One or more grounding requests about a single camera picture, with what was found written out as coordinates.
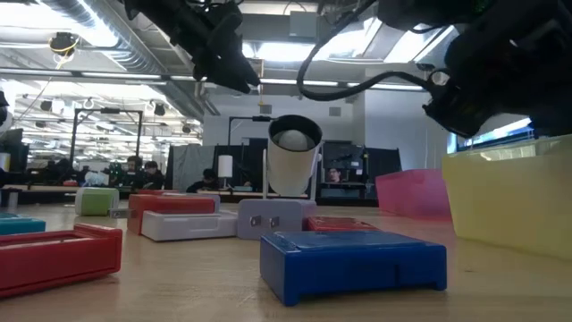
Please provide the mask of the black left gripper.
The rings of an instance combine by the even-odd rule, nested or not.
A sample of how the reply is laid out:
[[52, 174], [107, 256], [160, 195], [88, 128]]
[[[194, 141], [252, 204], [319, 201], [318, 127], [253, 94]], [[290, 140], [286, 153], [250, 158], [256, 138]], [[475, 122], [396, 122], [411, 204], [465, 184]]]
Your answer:
[[242, 16], [234, 2], [210, 3], [199, 11], [207, 26], [206, 43], [193, 54], [193, 77], [210, 77], [218, 85], [248, 94], [260, 79], [240, 49], [235, 30]]

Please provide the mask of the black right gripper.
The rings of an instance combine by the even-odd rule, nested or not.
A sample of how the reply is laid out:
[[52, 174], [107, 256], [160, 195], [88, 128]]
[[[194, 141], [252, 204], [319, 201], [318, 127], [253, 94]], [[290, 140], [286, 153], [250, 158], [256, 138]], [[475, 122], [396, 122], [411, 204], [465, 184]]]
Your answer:
[[469, 138], [499, 114], [530, 119], [539, 135], [572, 134], [572, 8], [487, 13], [454, 38], [445, 85], [425, 114]]

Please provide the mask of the red cube charger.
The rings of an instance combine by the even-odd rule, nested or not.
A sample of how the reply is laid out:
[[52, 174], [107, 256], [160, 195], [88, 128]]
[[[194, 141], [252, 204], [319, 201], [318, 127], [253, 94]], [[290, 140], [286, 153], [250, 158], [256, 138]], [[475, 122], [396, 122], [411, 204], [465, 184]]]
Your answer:
[[109, 209], [111, 218], [128, 220], [128, 230], [136, 235], [142, 234], [143, 214], [152, 211], [159, 214], [213, 214], [215, 203], [212, 199], [171, 197], [152, 194], [131, 194], [127, 208]]

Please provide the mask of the white case with screen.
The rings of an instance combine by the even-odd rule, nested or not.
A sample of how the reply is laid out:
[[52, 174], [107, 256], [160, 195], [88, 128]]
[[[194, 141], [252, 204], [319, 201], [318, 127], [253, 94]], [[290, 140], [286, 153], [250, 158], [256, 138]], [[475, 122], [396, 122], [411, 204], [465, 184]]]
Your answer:
[[154, 242], [233, 237], [238, 215], [228, 211], [212, 214], [161, 214], [143, 212], [141, 233]]

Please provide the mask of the red plastic case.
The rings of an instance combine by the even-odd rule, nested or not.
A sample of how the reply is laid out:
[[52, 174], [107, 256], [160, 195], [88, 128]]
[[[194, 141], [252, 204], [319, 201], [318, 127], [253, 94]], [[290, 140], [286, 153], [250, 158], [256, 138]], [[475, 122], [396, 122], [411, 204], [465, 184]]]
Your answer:
[[379, 228], [351, 217], [311, 216], [303, 224], [304, 231], [346, 232], [379, 231]]

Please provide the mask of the green white charger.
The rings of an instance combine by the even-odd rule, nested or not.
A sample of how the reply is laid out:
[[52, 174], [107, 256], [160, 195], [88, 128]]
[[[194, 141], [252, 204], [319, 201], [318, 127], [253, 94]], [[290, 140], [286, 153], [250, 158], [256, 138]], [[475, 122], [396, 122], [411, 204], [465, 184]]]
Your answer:
[[118, 208], [120, 192], [115, 188], [83, 187], [77, 190], [77, 216], [107, 216], [109, 209]]

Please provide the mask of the blue plastic case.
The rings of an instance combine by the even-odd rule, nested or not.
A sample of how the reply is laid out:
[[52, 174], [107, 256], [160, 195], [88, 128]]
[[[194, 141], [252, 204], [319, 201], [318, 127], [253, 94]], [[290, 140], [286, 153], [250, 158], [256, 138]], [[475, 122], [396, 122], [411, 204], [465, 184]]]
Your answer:
[[260, 275], [282, 305], [335, 292], [447, 288], [446, 247], [384, 231], [276, 232], [260, 238]]

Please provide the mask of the red case with screen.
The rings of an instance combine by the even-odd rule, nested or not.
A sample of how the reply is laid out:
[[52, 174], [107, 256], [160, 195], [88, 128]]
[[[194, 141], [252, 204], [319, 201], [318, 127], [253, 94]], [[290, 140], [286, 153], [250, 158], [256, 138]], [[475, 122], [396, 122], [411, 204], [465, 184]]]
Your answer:
[[120, 229], [88, 224], [0, 236], [0, 299], [119, 272], [122, 237]]

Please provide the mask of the teal plastic case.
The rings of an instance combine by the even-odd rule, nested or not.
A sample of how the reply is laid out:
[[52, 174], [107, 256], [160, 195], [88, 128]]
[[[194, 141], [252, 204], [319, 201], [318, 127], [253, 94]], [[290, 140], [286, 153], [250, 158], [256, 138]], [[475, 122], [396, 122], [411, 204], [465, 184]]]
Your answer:
[[0, 235], [41, 233], [46, 230], [46, 222], [31, 217], [0, 213]]

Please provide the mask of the grey ceiling unit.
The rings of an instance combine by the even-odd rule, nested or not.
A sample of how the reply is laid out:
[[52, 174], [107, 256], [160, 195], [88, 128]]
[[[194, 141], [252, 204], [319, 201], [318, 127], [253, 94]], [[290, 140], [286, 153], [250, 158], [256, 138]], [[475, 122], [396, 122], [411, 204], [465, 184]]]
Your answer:
[[290, 12], [289, 36], [314, 38], [317, 34], [317, 15], [313, 12]]

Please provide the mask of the small white shade lamp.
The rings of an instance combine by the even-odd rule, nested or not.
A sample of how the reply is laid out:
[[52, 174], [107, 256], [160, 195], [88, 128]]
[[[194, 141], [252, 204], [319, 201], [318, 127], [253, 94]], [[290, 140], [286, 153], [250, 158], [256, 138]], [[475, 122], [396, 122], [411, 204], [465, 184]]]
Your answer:
[[217, 162], [217, 174], [222, 183], [220, 189], [230, 188], [229, 182], [233, 177], [233, 156], [220, 155]]

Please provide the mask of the grey cloth partition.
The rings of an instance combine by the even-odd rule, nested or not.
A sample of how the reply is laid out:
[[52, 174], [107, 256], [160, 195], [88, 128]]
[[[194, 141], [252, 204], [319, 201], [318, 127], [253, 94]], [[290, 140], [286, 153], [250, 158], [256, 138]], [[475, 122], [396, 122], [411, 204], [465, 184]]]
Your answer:
[[201, 180], [203, 171], [213, 168], [214, 158], [214, 146], [172, 146], [169, 160], [172, 188], [185, 191], [191, 184]]

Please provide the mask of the long ceiling light bar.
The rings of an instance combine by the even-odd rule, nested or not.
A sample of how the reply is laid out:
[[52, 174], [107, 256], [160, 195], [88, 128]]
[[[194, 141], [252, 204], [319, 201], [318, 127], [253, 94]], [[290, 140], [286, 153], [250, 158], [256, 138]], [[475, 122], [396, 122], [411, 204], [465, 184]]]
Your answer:
[[[195, 80], [191, 75], [187, 74], [145, 74], [145, 73], [129, 73], [129, 72], [88, 72], [77, 70], [51, 70], [51, 69], [26, 69], [0, 67], [0, 76], [8, 78], [13, 77], [32, 77], [32, 78], [88, 78], [102, 79], [109, 81], [127, 81], [142, 82], [144, 84], [166, 83], [167, 81], [189, 81], [189, 82], [211, 82], [207, 78]], [[261, 84], [272, 85], [296, 85], [295, 80], [262, 78]], [[331, 81], [331, 80], [305, 80], [304, 85], [309, 87], [329, 87], [329, 88], [350, 88], [357, 86], [357, 82]], [[372, 88], [375, 90], [401, 90], [401, 91], [424, 91], [418, 85], [405, 85], [397, 83], [377, 83]]]

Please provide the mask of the red translucent plastic bin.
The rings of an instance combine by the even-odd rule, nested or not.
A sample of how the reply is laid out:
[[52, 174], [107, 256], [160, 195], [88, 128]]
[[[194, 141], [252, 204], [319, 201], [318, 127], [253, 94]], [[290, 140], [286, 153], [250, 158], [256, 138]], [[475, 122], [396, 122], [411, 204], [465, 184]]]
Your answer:
[[451, 221], [442, 171], [414, 169], [375, 178], [382, 212], [417, 220]]

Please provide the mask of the black partition panel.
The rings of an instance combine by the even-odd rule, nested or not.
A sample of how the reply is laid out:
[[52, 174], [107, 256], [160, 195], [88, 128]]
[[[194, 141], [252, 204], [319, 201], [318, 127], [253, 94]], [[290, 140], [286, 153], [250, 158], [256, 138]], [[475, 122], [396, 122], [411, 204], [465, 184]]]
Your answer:
[[402, 170], [400, 151], [396, 149], [385, 148], [367, 148], [367, 182], [372, 186], [367, 188], [366, 198], [377, 199], [375, 179], [378, 176], [393, 174]]

